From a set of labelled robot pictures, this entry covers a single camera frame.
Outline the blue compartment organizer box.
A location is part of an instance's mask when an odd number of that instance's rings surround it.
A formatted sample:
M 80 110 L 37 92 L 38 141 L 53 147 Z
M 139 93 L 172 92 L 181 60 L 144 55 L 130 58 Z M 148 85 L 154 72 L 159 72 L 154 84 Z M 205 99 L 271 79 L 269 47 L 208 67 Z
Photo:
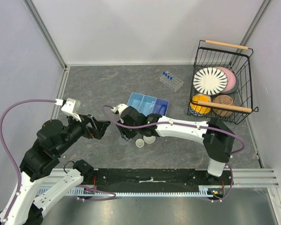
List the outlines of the blue compartment organizer box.
M 165 99 L 132 92 L 128 99 L 127 105 L 135 108 L 138 112 L 144 114 L 145 116 L 148 116 L 151 113 L 159 114 L 159 110 L 162 105 L 167 105 L 168 110 L 169 103 L 170 102 Z

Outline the small white dish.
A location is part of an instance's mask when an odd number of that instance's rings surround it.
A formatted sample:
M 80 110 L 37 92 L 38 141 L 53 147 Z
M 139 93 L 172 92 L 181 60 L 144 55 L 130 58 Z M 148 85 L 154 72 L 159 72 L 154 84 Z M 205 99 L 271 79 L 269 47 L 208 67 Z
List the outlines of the small white dish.
M 137 139 L 135 141 L 135 145 L 138 147 L 138 148 L 142 148 L 144 146 L 145 142 L 143 139 Z

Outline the large white dish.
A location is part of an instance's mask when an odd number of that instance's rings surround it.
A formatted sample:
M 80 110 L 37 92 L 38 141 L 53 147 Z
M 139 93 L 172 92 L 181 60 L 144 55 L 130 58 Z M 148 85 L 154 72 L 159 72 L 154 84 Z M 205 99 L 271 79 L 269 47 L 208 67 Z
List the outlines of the large white dish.
M 143 140 L 144 140 L 144 142 L 147 143 L 147 144 L 152 144 L 152 143 L 155 142 L 156 137 L 155 137 L 155 136 L 151 136 L 151 137 L 144 136 L 144 137 L 143 137 Z

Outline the blue safety glasses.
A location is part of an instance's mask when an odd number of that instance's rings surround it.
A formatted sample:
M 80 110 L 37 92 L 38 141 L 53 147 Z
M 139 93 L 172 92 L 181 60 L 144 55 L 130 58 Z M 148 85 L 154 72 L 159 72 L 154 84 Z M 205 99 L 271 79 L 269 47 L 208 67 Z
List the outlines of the blue safety glasses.
M 167 110 L 167 105 L 162 105 L 159 110 L 159 114 L 164 116 Z

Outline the clear test tube rack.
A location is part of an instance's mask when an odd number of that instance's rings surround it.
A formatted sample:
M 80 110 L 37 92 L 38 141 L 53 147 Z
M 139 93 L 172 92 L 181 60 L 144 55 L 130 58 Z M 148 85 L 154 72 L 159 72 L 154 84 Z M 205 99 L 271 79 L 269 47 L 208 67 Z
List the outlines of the clear test tube rack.
M 162 74 L 159 78 L 160 82 L 170 88 L 172 91 L 177 92 L 183 86 L 184 82 L 175 75 L 173 75 L 171 72 L 165 72 L 168 73 L 170 76 L 173 76 L 173 79 L 170 80 L 168 79 L 168 77 Z

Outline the black wire dish basket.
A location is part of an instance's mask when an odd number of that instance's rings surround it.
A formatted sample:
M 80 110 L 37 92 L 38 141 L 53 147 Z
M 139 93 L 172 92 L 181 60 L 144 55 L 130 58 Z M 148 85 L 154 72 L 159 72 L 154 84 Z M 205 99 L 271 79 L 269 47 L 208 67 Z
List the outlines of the black wire dish basket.
M 224 67 L 234 73 L 239 80 L 238 89 L 228 95 L 217 94 L 211 97 L 211 102 L 198 101 L 196 105 L 211 108 L 210 113 L 202 116 L 205 118 L 219 118 L 225 122 L 239 124 L 247 118 L 252 112 L 258 112 L 258 107 L 254 107 L 252 98 L 251 83 L 251 55 L 247 52 L 253 52 L 253 49 L 241 46 L 227 44 L 223 42 L 201 40 L 196 52 L 193 65 L 193 76 L 202 68 Z M 198 93 L 193 83 L 191 84 L 188 114 L 190 113 L 190 102 L 192 97 Z

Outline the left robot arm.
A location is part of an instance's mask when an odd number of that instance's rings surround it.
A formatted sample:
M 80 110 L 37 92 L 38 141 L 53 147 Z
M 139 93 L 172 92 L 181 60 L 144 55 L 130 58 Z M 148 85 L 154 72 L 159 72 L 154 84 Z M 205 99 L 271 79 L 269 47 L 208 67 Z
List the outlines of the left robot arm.
M 67 126 L 60 120 L 45 122 L 20 164 L 22 180 L 15 187 L 15 195 L 0 212 L 0 225 L 39 225 L 49 210 L 72 188 L 91 183 L 94 168 L 85 160 L 79 160 L 59 182 L 37 196 L 66 150 L 81 137 L 102 139 L 109 125 L 110 121 L 96 120 L 92 115 L 83 115 L 81 120 L 70 116 Z

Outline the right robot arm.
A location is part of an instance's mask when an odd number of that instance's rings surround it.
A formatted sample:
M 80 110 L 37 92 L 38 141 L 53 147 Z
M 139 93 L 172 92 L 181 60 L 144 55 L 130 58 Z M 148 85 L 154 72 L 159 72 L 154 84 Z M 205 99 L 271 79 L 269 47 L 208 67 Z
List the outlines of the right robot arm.
M 235 138 L 234 133 L 219 119 L 192 122 L 154 113 L 144 115 L 125 104 L 114 107 L 112 112 L 119 115 L 117 127 L 126 140 L 140 134 L 147 138 L 175 137 L 202 144 L 209 156 L 206 181 L 214 185 L 222 179 Z

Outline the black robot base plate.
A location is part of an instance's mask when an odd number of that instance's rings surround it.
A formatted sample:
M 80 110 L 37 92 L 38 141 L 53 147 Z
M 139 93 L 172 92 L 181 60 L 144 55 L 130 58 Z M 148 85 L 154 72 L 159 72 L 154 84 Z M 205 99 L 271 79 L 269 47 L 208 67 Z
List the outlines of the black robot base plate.
M 229 186 L 231 171 L 220 177 L 196 169 L 100 168 L 90 172 L 82 185 L 106 192 L 197 192 L 200 186 Z

